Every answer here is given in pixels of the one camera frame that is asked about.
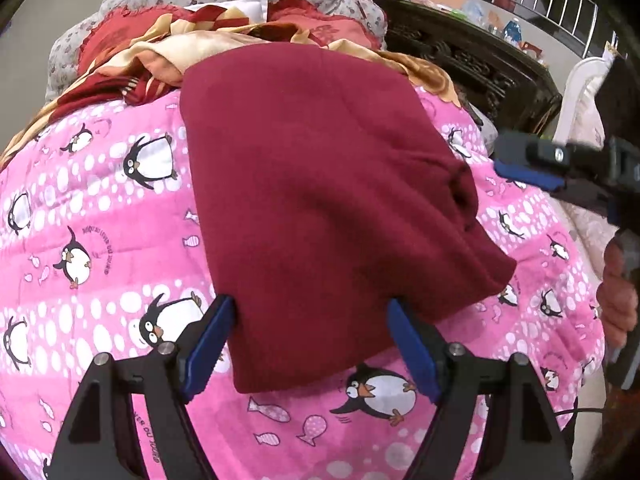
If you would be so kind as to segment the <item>person right hand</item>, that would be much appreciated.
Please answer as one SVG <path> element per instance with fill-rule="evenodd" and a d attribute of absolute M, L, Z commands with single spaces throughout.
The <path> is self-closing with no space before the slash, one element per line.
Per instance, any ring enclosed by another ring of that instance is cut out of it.
<path fill-rule="evenodd" d="M 606 342 L 613 349 L 621 349 L 638 324 L 638 294 L 634 284 L 623 277 L 624 255 L 616 240 L 608 243 L 603 258 L 603 278 L 597 290 L 600 319 Z"/>

